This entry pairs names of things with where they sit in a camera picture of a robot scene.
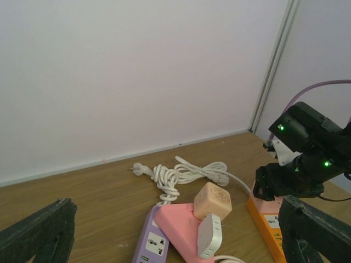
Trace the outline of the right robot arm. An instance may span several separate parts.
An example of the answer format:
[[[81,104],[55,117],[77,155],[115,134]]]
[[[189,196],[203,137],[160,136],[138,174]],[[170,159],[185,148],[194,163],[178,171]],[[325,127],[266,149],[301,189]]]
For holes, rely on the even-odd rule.
[[[253,195],[265,201],[276,197],[319,197],[324,182],[350,175],[350,125],[339,127],[304,102],[289,107],[269,131],[299,156],[281,166],[269,163],[256,170]]]

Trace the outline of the purple power strip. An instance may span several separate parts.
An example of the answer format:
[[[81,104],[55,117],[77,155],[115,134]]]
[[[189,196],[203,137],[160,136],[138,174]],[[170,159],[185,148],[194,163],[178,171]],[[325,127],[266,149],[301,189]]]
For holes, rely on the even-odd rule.
[[[154,206],[146,216],[132,263],[165,263],[169,240],[154,220],[159,206]]]

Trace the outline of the beige cube socket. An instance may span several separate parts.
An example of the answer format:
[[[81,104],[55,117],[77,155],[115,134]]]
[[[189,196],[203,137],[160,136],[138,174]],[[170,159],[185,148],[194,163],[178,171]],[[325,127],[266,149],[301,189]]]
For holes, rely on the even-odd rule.
[[[199,220],[203,220],[211,213],[223,221],[231,211],[230,193],[211,182],[206,183],[194,198],[193,214]]]

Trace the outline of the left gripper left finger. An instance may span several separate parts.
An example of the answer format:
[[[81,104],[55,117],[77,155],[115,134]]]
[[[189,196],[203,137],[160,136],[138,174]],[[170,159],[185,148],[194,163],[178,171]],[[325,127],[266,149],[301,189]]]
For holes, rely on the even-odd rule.
[[[68,262],[77,206],[59,199],[1,231],[1,262]]]

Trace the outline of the white square plug adapter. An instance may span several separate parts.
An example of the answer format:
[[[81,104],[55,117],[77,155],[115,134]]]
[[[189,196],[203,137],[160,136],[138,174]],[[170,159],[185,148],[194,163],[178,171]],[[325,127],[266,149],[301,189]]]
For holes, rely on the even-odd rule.
[[[220,248],[223,240],[220,217],[208,213],[201,221],[197,232],[197,255],[202,259],[211,258]]]

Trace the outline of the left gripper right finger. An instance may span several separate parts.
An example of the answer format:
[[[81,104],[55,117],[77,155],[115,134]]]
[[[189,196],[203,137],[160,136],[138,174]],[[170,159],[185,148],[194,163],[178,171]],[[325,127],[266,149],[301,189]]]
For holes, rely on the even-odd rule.
[[[350,225],[294,196],[284,197],[278,219],[287,262],[350,262]]]

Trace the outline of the pink triangular power strip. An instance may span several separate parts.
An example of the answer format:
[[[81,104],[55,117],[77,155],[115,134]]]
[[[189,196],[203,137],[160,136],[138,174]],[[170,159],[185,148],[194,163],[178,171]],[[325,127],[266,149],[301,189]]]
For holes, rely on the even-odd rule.
[[[201,223],[193,215],[193,204],[160,206],[154,220],[161,231],[188,263],[214,263],[214,257],[202,259],[197,255],[197,233]]]

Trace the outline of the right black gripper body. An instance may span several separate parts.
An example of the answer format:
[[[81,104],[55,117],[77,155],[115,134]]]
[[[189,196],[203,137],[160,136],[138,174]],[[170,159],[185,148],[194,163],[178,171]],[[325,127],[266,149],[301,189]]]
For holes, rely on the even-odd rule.
[[[280,166],[278,163],[269,163],[256,170],[252,190],[254,197],[262,200],[284,196],[315,198],[323,192],[323,183],[312,179],[304,168],[290,164]]]

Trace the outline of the pink cube socket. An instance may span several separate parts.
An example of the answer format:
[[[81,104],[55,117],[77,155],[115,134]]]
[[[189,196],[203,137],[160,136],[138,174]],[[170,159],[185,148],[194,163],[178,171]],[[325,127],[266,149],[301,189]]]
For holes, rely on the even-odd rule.
[[[283,199],[283,197],[275,197],[274,201],[264,201],[262,199],[253,197],[253,203],[255,204],[259,213],[278,214]]]

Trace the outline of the orange power strip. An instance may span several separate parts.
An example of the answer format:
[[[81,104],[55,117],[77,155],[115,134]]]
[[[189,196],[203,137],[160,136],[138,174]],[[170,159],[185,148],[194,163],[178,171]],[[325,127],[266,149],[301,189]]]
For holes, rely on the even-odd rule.
[[[279,214],[262,214],[259,213],[253,203],[253,192],[250,192],[247,208],[254,222],[256,223],[273,259],[277,263],[287,263],[282,248],[282,234],[279,225]]]

